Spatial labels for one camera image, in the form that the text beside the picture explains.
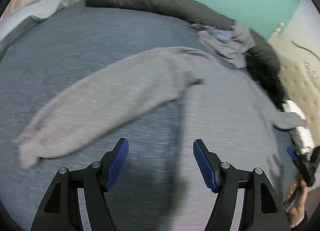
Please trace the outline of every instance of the human hand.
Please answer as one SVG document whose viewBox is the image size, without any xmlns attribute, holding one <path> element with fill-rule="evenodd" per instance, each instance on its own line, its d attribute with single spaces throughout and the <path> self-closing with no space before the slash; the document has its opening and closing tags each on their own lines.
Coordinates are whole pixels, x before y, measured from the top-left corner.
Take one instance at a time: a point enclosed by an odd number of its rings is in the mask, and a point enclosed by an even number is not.
<svg viewBox="0 0 320 231">
<path fill-rule="evenodd" d="M 289 189 L 286 191 L 285 197 L 286 199 L 289 199 L 292 196 L 298 182 L 300 182 L 299 185 L 302 193 L 288 212 L 290 226 L 296 226 L 297 223 L 304 218 L 305 214 L 305 204 L 308 194 L 307 183 L 299 177 L 298 173 L 295 173 L 294 180 L 291 182 Z"/>
</svg>

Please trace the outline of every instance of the headboard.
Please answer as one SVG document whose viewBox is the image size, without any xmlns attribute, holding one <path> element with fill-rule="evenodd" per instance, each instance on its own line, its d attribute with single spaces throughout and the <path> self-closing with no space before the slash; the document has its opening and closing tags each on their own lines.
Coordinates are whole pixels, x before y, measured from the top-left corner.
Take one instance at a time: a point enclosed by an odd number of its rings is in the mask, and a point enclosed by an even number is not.
<svg viewBox="0 0 320 231">
<path fill-rule="evenodd" d="M 280 59 L 278 77 L 290 99 L 306 115 L 315 146 L 320 146 L 320 60 L 305 42 L 280 38 L 283 26 L 281 23 L 268 39 Z"/>
</svg>

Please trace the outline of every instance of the white wall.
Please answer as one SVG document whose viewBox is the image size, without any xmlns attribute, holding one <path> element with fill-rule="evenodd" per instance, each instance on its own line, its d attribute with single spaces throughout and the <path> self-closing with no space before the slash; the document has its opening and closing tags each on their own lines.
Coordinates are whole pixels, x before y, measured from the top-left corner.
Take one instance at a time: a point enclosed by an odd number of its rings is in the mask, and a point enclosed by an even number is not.
<svg viewBox="0 0 320 231">
<path fill-rule="evenodd" d="M 301 0 L 282 38 L 295 41 L 320 55 L 320 14 L 311 0 Z"/>
</svg>

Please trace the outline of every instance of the beige upholstered headboard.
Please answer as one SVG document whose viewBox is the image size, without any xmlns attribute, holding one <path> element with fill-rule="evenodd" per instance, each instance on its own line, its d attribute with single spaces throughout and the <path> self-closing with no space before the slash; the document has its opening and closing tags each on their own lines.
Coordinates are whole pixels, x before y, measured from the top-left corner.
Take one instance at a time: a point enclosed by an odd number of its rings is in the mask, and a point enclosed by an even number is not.
<svg viewBox="0 0 320 231">
<path fill-rule="evenodd" d="M 306 115 L 315 146 L 320 146 L 320 60 L 296 46 L 307 47 L 305 42 L 280 39 L 282 27 L 283 23 L 268 39 L 280 59 L 278 76 L 290 99 Z"/>
</svg>

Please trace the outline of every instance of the metal screw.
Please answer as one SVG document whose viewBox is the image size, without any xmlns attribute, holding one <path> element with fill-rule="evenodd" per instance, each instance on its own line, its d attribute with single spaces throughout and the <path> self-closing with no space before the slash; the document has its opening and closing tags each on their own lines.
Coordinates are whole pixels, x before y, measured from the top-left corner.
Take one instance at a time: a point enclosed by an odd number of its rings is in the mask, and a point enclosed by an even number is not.
<svg viewBox="0 0 320 231">
<path fill-rule="evenodd" d="M 99 168 L 100 167 L 100 162 L 95 161 L 94 163 L 92 163 L 92 167 L 93 168 Z"/>
<path fill-rule="evenodd" d="M 263 170 L 260 168 L 256 168 L 254 171 L 256 172 L 256 174 L 259 174 L 259 175 L 263 173 Z"/>
<path fill-rule="evenodd" d="M 59 169 L 60 174 L 65 174 L 67 172 L 67 168 L 61 168 Z"/>
<path fill-rule="evenodd" d="M 221 166 L 222 166 L 223 168 L 230 168 L 230 164 L 227 163 L 227 162 L 222 162 L 222 163 L 221 163 Z"/>
</svg>

